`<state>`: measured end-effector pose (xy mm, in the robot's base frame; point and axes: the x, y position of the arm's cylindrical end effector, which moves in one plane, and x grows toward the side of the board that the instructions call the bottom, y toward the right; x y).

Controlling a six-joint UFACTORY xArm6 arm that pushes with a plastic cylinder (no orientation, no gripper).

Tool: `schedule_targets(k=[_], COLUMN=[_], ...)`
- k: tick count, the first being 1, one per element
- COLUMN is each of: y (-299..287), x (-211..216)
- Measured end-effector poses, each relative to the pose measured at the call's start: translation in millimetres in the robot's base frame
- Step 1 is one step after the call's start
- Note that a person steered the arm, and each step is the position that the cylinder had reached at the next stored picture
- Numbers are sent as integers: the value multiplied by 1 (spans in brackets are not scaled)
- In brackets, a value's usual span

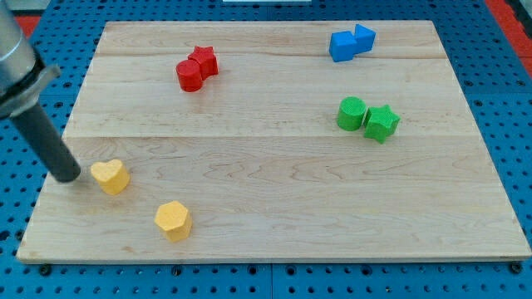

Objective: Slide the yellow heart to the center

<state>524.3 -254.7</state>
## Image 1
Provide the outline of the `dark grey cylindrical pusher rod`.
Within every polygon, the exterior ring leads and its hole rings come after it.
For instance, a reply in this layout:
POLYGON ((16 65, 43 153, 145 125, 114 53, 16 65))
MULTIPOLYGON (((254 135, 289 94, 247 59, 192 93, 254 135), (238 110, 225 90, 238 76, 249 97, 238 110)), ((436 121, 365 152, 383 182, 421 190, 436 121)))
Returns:
POLYGON ((10 116, 10 120, 57 182, 68 183, 78 178, 80 165, 39 104, 10 116))

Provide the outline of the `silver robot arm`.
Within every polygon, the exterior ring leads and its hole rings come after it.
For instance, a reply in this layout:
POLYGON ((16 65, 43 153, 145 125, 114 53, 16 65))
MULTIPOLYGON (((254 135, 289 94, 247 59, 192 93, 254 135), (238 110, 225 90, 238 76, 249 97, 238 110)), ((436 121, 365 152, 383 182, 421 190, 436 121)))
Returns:
POLYGON ((42 91, 60 75, 59 66, 44 63, 1 2, 1 118, 13 123, 56 181, 68 183, 81 167, 39 104, 42 91))

